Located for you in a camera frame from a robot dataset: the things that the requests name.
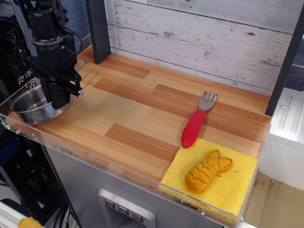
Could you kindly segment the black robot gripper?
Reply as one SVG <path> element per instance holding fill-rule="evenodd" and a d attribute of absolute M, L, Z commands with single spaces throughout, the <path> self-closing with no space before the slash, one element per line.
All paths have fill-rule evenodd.
<path fill-rule="evenodd" d="M 42 91 L 48 103 L 55 109 L 70 103 L 70 94 L 81 97 L 84 89 L 80 86 L 81 76 L 75 71 L 77 53 L 74 36 L 57 35 L 51 39 L 33 37 L 32 44 L 37 55 L 27 60 L 40 76 Z M 51 83 L 51 94 L 48 83 Z"/>

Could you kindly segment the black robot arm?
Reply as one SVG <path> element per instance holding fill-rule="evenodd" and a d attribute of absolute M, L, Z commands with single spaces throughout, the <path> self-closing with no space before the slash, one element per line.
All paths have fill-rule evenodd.
<path fill-rule="evenodd" d="M 75 70 L 77 53 L 75 32 L 66 28 L 67 10 L 59 0 L 17 0 L 31 30 L 36 56 L 28 61 L 39 77 L 47 102 L 54 109 L 70 103 L 70 96 L 80 97 L 84 90 L 81 76 Z"/>

